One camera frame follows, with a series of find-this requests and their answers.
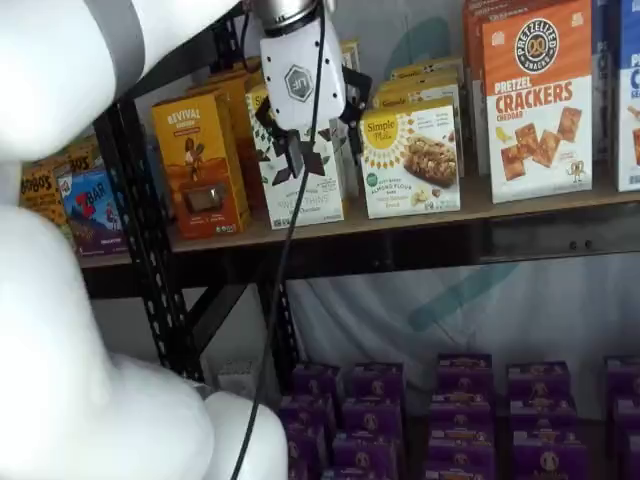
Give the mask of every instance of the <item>granola bar image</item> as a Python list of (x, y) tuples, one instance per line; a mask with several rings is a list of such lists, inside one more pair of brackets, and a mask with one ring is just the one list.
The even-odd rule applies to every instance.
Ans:
[(560, 116), (560, 125), (558, 125), (558, 135), (562, 140), (573, 142), (576, 139), (576, 133), (580, 126), (580, 117), (582, 110), (571, 107), (564, 107)]
[(524, 171), (524, 155), (520, 145), (503, 148), (500, 150), (500, 154), (502, 155), (502, 166), (504, 167), (504, 176), (507, 181), (526, 174)]
[(422, 180), (448, 188), (456, 183), (458, 169), (456, 151), (443, 142), (423, 136), (409, 139), (404, 168)]
[(559, 135), (556, 135), (549, 130), (542, 132), (538, 149), (533, 154), (533, 160), (538, 162), (540, 165), (550, 167), (553, 162), (553, 158), (556, 156), (556, 152), (558, 151), (560, 140), (562, 139)]

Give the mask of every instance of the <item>stacked purple boxes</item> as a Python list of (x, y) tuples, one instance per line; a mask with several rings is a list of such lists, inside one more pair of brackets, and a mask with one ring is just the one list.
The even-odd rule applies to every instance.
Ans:
[(497, 478), (491, 356), (441, 354), (436, 378), (423, 478)]
[(578, 415), (567, 364), (509, 365), (507, 394), (513, 478), (587, 478), (587, 448), (576, 431)]

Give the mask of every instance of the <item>yellow box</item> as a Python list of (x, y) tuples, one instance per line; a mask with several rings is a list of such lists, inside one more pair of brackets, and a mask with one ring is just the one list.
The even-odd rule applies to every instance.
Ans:
[(243, 231), (249, 221), (228, 95), (209, 92), (152, 109), (180, 231), (186, 238)]

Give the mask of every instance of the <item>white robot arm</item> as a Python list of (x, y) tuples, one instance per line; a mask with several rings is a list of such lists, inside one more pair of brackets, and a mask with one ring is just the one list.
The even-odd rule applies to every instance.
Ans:
[[(286, 73), (293, 65), (311, 69), (317, 61), (318, 1), (323, 0), (254, 0), (268, 36), (262, 52), (265, 75), (272, 77), (267, 86), (274, 109), (283, 112), (277, 118), (283, 128), (311, 119), (312, 102), (303, 105), (306, 99), (291, 96)], [(231, 475), (251, 403), (223, 392), (203, 403), (170, 372), (112, 361), (68, 244), (53, 225), (10, 205), (17, 202), (20, 162), (64, 147), (163, 56), (235, 4), (4, 0), (0, 5), (0, 478), (227, 480)], [(327, 6), (332, 10), (335, 0)], [(297, 48), (298, 41), (307, 47)], [(330, 66), (323, 69), (320, 90), (331, 101), (324, 102), (320, 119), (339, 116), (344, 107), (339, 45), (330, 22), (325, 52)], [(239, 478), (284, 480), (286, 465), (282, 426), (261, 407)]]

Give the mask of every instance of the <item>cracker image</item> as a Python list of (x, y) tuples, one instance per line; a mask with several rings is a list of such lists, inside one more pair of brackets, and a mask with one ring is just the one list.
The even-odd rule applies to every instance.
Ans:
[(558, 150), (558, 145), (560, 145), (560, 140), (562, 140), (560, 136), (549, 130), (542, 132), (542, 137), (540, 137), (538, 149), (533, 154), (533, 159), (540, 165), (550, 167)]
[(404, 168), (411, 174), (442, 188), (456, 183), (456, 152), (444, 143), (415, 136), (406, 146)]
[(560, 125), (558, 125), (558, 135), (562, 140), (573, 143), (576, 139), (578, 127), (580, 126), (580, 117), (582, 117), (582, 110), (571, 107), (564, 107), (562, 109)]
[(504, 176), (507, 178), (507, 181), (522, 177), (526, 174), (524, 171), (524, 156), (520, 145), (503, 148), (500, 150), (500, 153), (502, 154)]
[(633, 146), (636, 152), (636, 165), (640, 165), (640, 128), (633, 130)]
[(525, 157), (535, 155), (538, 150), (538, 134), (536, 133), (536, 126), (533, 123), (528, 123), (524, 127), (520, 127), (516, 130), (516, 140), (521, 147), (521, 153)]

